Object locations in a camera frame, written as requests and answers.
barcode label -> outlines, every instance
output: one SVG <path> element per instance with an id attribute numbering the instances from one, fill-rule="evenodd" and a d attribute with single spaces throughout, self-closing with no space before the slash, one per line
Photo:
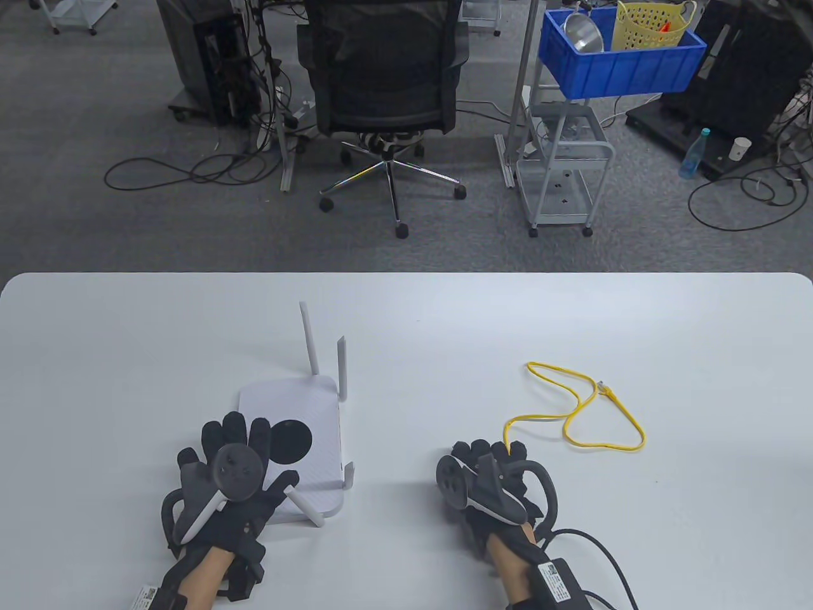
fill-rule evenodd
<path id="1" fill-rule="evenodd" d="M 150 604 L 156 592 L 158 592 L 157 586 L 144 585 L 136 595 L 130 610 L 150 610 Z"/>
<path id="2" fill-rule="evenodd" d="M 548 591 L 554 596 L 556 603 L 562 603 L 570 599 L 570 592 L 567 590 L 562 577 L 559 576 L 559 571 L 553 563 L 549 561 L 546 564 L 540 565 L 539 571 L 542 574 L 542 578 L 545 579 Z"/>

chair base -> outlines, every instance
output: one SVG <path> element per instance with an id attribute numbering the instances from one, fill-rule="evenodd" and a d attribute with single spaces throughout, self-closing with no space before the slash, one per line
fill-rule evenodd
<path id="1" fill-rule="evenodd" d="M 352 150 L 353 152 L 360 153 L 361 155 L 366 155 L 367 157 L 371 157 L 376 160 L 376 162 L 368 168 L 363 169 L 361 172 L 355 173 L 353 176 L 343 178 L 338 182 L 334 182 L 328 188 L 322 189 L 319 194 L 322 195 L 322 199 L 319 204 L 319 208 L 321 211 L 329 212 L 333 209 L 333 201 L 328 195 L 331 193 L 336 192 L 339 189 L 344 188 L 345 186 L 361 180 L 365 176 L 369 176 L 374 173 L 377 169 L 383 169 L 387 176 L 387 182 L 389 183 L 389 197 L 392 200 L 393 204 L 393 215 L 395 217 L 395 236 L 399 239 L 406 239 L 409 237 L 409 227 L 403 222 L 401 222 L 401 214 L 398 211 L 398 197 L 395 194 L 395 177 L 393 175 L 393 168 L 400 167 L 410 169 L 414 172 L 422 173 L 426 176 L 430 176 L 435 178 L 436 180 L 441 180 L 444 182 L 449 182 L 454 185 L 454 198 L 455 199 L 465 199 L 466 198 L 466 187 L 460 183 L 460 180 L 456 180 L 454 178 L 450 178 L 449 176 L 444 176 L 443 174 L 439 174 L 437 172 L 433 172 L 431 169 L 422 168 L 419 165 L 415 165 L 414 163 L 409 163 L 407 161 L 401 161 L 399 157 L 402 157 L 405 153 L 409 151 L 414 151 L 416 156 L 423 156 L 423 143 L 422 142 L 415 142 L 410 144 L 409 146 L 405 146 L 391 158 L 382 158 L 381 155 L 377 155 L 374 152 L 371 152 L 361 146 L 356 146 L 355 144 L 351 144 L 350 142 L 342 142 L 342 146 L 344 149 L 342 150 L 342 162 L 347 163 L 347 158 L 345 157 L 346 150 Z"/>

power adapter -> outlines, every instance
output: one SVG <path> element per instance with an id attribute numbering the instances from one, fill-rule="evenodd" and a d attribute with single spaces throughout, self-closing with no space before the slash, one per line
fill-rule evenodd
<path id="1" fill-rule="evenodd" d="M 531 568 L 528 581 L 540 610 L 592 610 L 564 559 L 549 561 L 539 569 Z"/>

white router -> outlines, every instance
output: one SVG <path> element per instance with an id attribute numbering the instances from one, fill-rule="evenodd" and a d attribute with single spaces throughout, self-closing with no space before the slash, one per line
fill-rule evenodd
<path id="1" fill-rule="evenodd" d="M 319 362 L 307 305 L 301 301 L 305 345 L 311 376 L 259 381 L 240 390 L 237 410 L 250 422 L 265 417 L 271 424 L 272 449 L 266 488 L 285 470 L 299 473 L 296 490 L 277 508 L 271 523 L 310 519 L 316 525 L 341 510 L 344 492 L 353 485 L 353 463 L 343 465 L 339 428 L 339 403 L 347 399 L 347 349 L 345 338 L 337 344 L 339 386 L 319 375 Z"/>

computer tower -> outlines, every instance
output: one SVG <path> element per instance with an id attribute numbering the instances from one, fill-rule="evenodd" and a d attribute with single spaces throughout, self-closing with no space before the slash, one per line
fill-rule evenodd
<path id="1" fill-rule="evenodd" d="M 711 0 L 695 33 L 706 57 L 689 88 L 664 94 L 661 104 L 712 131 L 758 141 L 799 91 L 813 50 L 768 0 Z"/>
<path id="2" fill-rule="evenodd" d="M 198 110 L 218 125 L 248 125 L 259 112 L 259 88 L 243 19 L 230 0 L 156 1 L 180 80 L 199 107 L 171 104 L 176 118 Z"/>

